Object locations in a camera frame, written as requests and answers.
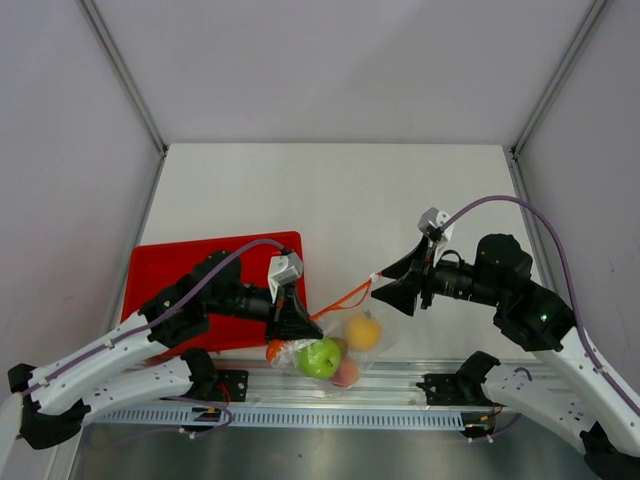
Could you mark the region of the green apple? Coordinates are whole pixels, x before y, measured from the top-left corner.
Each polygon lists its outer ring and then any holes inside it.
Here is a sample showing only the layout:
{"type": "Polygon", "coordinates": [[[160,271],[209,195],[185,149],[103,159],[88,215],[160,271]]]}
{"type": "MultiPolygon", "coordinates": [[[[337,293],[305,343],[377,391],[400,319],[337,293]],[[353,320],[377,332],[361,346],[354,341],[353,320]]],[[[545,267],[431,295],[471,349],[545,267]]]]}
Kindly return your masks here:
{"type": "Polygon", "coordinates": [[[338,346],[330,338],[322,339],[304,347],[297,354],[297,370],[304,376],[328,380],[341,363],[338,346]]]}

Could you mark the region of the orange peach with leaf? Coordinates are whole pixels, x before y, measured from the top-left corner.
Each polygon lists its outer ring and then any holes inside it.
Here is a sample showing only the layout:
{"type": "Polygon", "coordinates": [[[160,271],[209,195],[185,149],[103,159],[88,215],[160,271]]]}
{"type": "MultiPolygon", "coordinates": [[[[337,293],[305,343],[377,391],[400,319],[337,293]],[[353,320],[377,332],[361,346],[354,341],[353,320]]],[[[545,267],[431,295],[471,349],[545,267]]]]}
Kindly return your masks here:
{"type": "Polygon", "coordinates": [[[366,352],[376,347],[381,335],[380,323],[368,311],[351,316],[343,327],[344,339],[349,348],[356,352],[366,352]]]}

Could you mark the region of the small orange peach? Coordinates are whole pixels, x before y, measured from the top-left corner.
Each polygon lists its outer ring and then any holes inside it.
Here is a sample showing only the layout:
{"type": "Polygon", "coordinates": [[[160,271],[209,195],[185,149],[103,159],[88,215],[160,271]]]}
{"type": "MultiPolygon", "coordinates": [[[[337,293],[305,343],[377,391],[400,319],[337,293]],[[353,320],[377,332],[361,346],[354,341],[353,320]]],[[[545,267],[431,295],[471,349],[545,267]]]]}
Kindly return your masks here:
{"type": "Polygon", "coordinates": [[[359,380],[359,377],[359,364],[351,357],[346,356],[342,359],[330,382],[341,388],[349,388],[359,380]]]}

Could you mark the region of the red plastic tray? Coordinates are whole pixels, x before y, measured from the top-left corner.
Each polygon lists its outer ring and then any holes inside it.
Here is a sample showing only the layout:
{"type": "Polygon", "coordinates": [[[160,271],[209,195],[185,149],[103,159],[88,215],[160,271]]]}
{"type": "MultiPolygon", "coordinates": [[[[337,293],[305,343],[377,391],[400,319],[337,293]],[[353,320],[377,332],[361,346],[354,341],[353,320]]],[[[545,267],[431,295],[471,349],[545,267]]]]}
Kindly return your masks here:
{"type": "MultiPolygon", "coordinates": [[[[139,310],[144,302],[161,289],[175,284],[192,268],[216,251],[233,252],[245,244],[262,238],[275,240],[303,255],[302,239],[297,231],[272,232],[246,236],[173,242],[139,246],[131,254],[121,319],[139,310]]],[[[266,326],[261,322],[212,315],[208,332],[158,356],[165,361],[189,348],[209,352],[226,352],[245,348],[264,348],[266,326]]]]}

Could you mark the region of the brown kiwi fruit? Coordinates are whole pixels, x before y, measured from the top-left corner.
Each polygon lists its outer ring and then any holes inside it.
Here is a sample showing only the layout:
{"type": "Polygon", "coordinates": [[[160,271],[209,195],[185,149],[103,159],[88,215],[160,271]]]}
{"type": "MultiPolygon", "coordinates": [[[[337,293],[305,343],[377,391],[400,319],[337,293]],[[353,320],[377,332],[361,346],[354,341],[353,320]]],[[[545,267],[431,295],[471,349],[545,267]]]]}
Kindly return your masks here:
{"type": "Polygon", "coordinates": [[[349,351],[348,343],[342,338],[333,338],[333,341],[338,346],[341,357],[344,358],[349,351]]]}

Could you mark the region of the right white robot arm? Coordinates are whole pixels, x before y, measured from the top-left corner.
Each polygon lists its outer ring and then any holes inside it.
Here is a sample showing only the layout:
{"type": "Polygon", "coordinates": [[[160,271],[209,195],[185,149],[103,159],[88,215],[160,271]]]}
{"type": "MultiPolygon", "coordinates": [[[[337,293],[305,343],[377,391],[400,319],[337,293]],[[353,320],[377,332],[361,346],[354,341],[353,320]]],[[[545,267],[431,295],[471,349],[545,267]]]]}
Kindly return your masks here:
{"type": "Polygon", "coordinates": [[[490,234],[477,246],[473,263],[437,259],[428,238],[381,275],[388,284],[372,298],[411,316],[435,296],[495,308],[493,323],[508,340],[555,372],[571,395],[562,398],[482,352],[453,374],[426,374],[418,388],[430,405],[500,404],[551,431],[580,454],[601,479],[639,476],[639,415],[626,404],[626,386],[612,387],[613,373],[592,363],[572,309],[531,278],[532,257],[510,235],[490,234]]]}

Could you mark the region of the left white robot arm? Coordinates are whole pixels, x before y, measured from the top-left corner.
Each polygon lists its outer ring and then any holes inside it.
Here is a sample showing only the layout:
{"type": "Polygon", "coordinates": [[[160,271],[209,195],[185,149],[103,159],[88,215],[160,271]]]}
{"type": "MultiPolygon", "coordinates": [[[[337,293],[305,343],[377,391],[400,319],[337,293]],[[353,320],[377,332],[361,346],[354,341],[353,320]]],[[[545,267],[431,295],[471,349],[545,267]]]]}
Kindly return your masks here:
{"type": "Polygon", "coordinates": [[[12,395],[1,409],[9,438],[44,450],[112,411],[173,397],[215,399],[222,391],[220,375],[201,347],[157,366],[140,365],[208,332],[211,315],[262,323],[268,341],[322,339],[322,329],[297,293],[303,273],[300,257],[281,249],[270,259],[266,286],[259,287],[242,281],[240,256],[238,251],[213,252],[78,351],[47,366],[12,367],[12,395]]]}

